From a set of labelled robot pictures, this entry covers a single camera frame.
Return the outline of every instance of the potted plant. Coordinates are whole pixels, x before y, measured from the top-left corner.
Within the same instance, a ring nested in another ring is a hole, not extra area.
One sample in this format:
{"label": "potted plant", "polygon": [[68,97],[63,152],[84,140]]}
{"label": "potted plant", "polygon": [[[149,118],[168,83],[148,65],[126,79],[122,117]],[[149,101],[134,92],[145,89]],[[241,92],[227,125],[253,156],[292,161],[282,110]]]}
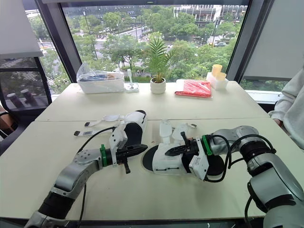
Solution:
{"label": "potted plant", "polygon": [[159,37],[153,37],[148,45],[148,67],[155,74],[150,81],[151,92],[162,94],[166,91],[165,74],[170,67],[173,52],[166,53],[166,45]]}

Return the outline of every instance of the car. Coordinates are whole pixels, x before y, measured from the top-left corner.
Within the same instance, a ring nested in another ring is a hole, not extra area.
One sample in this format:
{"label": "car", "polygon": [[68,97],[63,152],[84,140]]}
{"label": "car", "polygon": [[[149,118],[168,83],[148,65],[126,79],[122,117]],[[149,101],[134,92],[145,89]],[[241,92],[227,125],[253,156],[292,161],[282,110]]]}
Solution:
{"label": "car", "polygon": [[224,47],[226,46],[227,44],[225,42],[219,42],[217,47]]}

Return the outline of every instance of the white flower pot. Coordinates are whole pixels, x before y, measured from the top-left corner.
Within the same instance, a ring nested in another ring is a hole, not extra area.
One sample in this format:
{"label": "white flower pot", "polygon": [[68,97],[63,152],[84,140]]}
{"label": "white flower pot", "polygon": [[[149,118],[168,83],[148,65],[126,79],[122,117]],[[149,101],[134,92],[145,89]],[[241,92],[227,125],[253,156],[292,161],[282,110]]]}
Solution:
{"label": "white flower pot", "polygon": [[153,94],[163,94],[166,91],[166,79],[162,77],[163,82],[161,83],[155,83],[153,79],[155,78],[152,78],[150,81],[151,92]]}

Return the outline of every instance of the black cable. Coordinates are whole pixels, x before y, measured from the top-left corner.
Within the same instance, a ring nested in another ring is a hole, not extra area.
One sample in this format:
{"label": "black cable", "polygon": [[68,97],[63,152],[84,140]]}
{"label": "black cable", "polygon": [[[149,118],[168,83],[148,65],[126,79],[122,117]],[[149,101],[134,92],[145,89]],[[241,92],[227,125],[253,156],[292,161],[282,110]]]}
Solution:
{"label": "black cable", "polygon": [[242,161],[242,160],[244,160],[244,158],[236,159],[235,161],[233,161],[233,162],[230,164],[230,167],[231,167],[233,164],[235,164],[235,163],[237,163],[237,162],[239,162],[239,161]]}
{"label": "black cable", "polygon": [[[233,147],[235,147],[241,140],[243,140],[245,138],[249,138],[249,137],[257,137],[257,138],[263,139],[269,145],[271,152],[275,151],[274,148],[273,148],[273,146],[272,146],[272,144],[271,144],[271,142],[267,138],[265,138],[265,137],[263,137],[263,136],[261,136],[259,134],[248,134],[248,135],[244,135],[244,136],[240,137],[239,139],[235,140],[235,142],[230,147],[231,151],[232,151]],[[243,159],[244,158],[240,158],[240,159],[237,159],[237,160],[231,162],[230,165],[228,165],[228,169],[230,169],[233,164],[235,164],[238,161],[241,161]]]}
{"label": "black cable", "polygon": [[263,136],[261,136],[261,135],[259,135],[259,134],[248,134],[248,135],[245,135],[245,136],[240,137],[239,139],[235,140],[235,142],[231,145],[231,147],[230,147],[231,150],[232,150],[233,147],[235,147],[241,140],[243,140],[243,139],[245,139],[245,138],[249,138],[249,137],[257,137],[257,138],[263,139],[263,140],[269,145],[270,150],[271,150],[272,152],[274,151],[274,148],[273,148],[271,142],[270,142],[267,138],[265,138],[265,137],[263,137]]}
{"label": "black cable", "polygon": [[85,142],[85,144],[82,145],[82,147],[80,147],[80,149],[77,151],[76,154],[78,154],[79,152],[81,152],[81,151],[83,150],[83,148],[89,143],[89,141],[91,141],[95,136],[97,136],[98,134],[100,134],[100,133],[102,133],[102,132],[105,132],[105,131],[107,131],[107,130],[112,130],[112,131],[114,131],[115,128],[116,128],[116,127],[108,127],[108,128],[105,128],[105,129],[102,129],[102,130],[96,132],[95,134],[93,134],[93,135]]}
{"label": "black cable", "polygon": [[82,205],[81,205],[81,213],[80,213],[80,217],[79,217],[79,221],[78,221],[78,225],[77,225],[77,228],[80,227],[80,223],[81,223],[81,220],[82,220],[82,216],[84,215],[84,210],[85,210],[85,200],[86,200],[86,184],[85,184],[85,187],[84,187],[84,195],[83,195],[83,198],[82,198]]}
{"label": "black cable", "polygon": [[223,171],[222,177],[218,180],[210,180],[207,177],[205,178],[205,181],[212,182],[212,183],[217,183],[217,182],[221,182],[225,178],[228,162],[229,162],[229,164],[231,164],[231,148],[230,148],[228,140],[224,136],[215,134],[215,135],[212,135],[211,137],[212,138],[215,138],[215,137],[222,138],[225,141],[225,143],[227,145],[227,149],[228,149],[226,159],[225,159],[224,171]]}
{"label": "black cable", "polygon": [[246,225],[248,228],[252,228],[249,220],[248,220],[248,209],[249,209],[249,205],[251,203],[251,200],[252,200],[252,197],[250,196],[247,203],[246,203],[246,206],[245,206],[245,222],[246,222]]}
{"label": "black cable", "polygon": [[[83,145],[82,147],[80,147],[80,149],[77,151],[76,154],[78,154],[79,152],[81,152],[83,150],[83,148],[89,143],[89,141],[91,141],[95,136],[97,136],[98,134],[102,133],[102,132],[105,132],[107,130],[112,130],[114,131],[116,127],[108,127],[108,128],[105,128],[105,129],[102,129],[98,132],[96,132],[95,134],[93,134]],[[81,205],[81,212],[80,212],[80,217],[79,217],[79,221],[78,221],[78,225],[77,225],[77,228],[80,227],[80,224],[81,224],[81,220],[82,220],[82,216],[84,214],[84,209],[85,209],[85,200],[86,200],[86,183],[85,183],[85,186],[84,186],[84,195],[83,195],[83,198],[82,198],[82,205]]]}

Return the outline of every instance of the palm plant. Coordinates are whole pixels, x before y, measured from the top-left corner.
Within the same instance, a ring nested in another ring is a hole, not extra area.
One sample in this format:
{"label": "palm plant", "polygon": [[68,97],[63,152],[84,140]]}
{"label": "palm plant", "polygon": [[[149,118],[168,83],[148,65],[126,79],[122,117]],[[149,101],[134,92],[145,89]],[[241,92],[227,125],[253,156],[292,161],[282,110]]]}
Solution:
{"label": "palm plant", "polygon": [[148,66],[149,69],[156,74],[155,81],[156,83],[163,82],[162,78],[165,76],[165,73],[168,71],[173,52],[170,51],[166,53],[166,45],[161,38],[155,39],[153,37],[149,41],[148,49]]}

